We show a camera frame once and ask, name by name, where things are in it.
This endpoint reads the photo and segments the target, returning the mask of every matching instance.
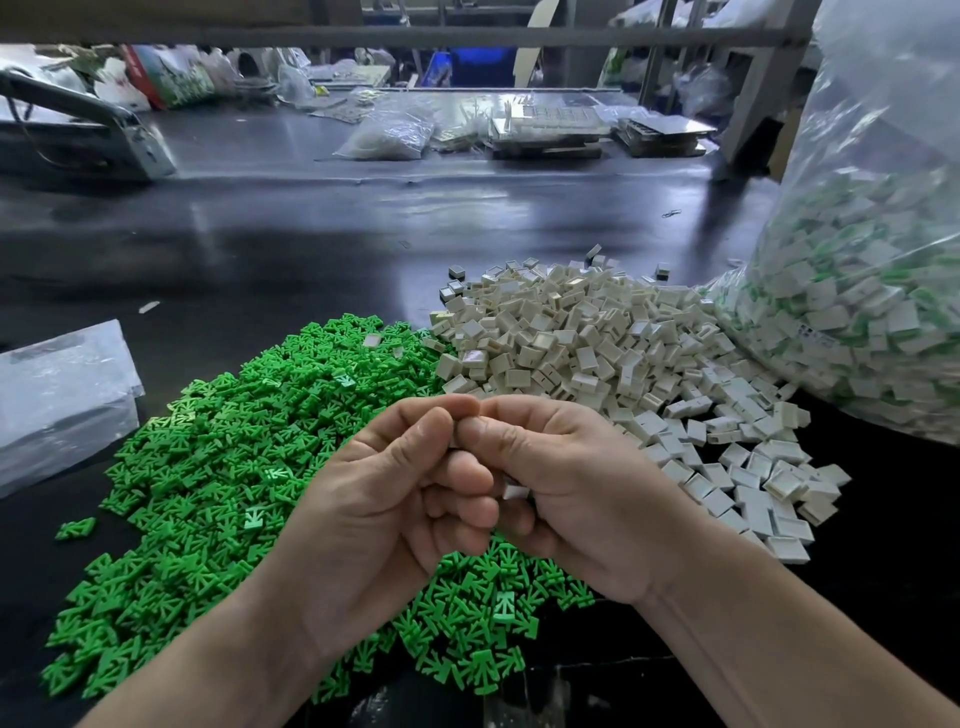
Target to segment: table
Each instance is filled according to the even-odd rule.
[[[529,255],[567,261],[601,243],[636,275],[666,262],[671,282],[707,281],[730,258],[749,257],[778,195],[767,180],[712,182],[718,156],[332,160],[324,149],[335,139],[305,131],[316,119],[198,110],[155,118],[182,179],[96,197],[0,183],[0,347],[118,318],[146,387],[141,422],[162,414],[190,380],[235,371],[310,321],[352,312],[426,324],[451,264],[476,272]],[[323,161],[313,162],[311,149]],[[138,314],[149,301],[160,305]],[[798,574],[923,677],[960,696],[951,664],[960,648],[955,450],[803,405],[813,411],[803,447],[816,462],[842,465],[854,482]],[[108,462],[101,453],[0,501],[5,728],[72,725],[84,710],[76,696],[46,699],[36,673],[53,657],[41,648],[83,566],[135,543],[132,526],[104,513],[90,539],[53,540],[60,523],[96,513],[109,490]],[[568,725],[624,725],[639,716],[719,724],[662,643],[621,605],[549,614],[526,652],[526,685],[508,684],[507,693],[519,700],[526,692],[535,704],[552,690],[555,665],[620,663],[561,670],[570,684]],[[356,686],[348,701],[291,724],[345,725],[366,694],[373,699],[363,711],[380,716],[378,725],[482,722],[479,698],[422,678],[400,655]],[[611,708],[590,707],[591,694]]]

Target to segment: bag of white material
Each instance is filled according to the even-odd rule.
[[[433,135],[434,116],[429,102],[406,94],[390,94],[376,102],[367,118],[333,154],[347,159],[419,159]]]
[[[0,354],[0,497],[134,431],[142,394],[115,320]]]
[[[960,445],[960,27],[953,0],[827,0],[825,60],[729,334],[857,417]]]

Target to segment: single green piece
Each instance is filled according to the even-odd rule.
[[[97,519],[91,516],[82,521],[69,521],[64,523],[57,531],[55,538],[57,541],[70,541],[71,539],[82,539],[93,533],[93,528],[97,525]]]
[[[375,349],[363,346],[371,333],[382,337]],[[310,324],[239,374],[191,382],[169,417],[128,438],[107,471],[113,489],[101,507],[143,535],[132,551],[96,558],[67,595],[47,641],[63,651],[43,672],[47,690],[85,679],[84,696],[109,692],[235,589],[338,447],[395,401],[442,392],[439,355],[420,343],[425,333],[384,328],[376,317]],[[81,523],[95,520],[60,532]],[[348,694],[350,674],[373,671],[377,653],[397,641],[424,674],[490,694],[524,669],[520,646],[536,638],[542,604],[589,598],[555,565],[494,534],[483,556],[446,556],[423,592],[354,647],[313,699]]]

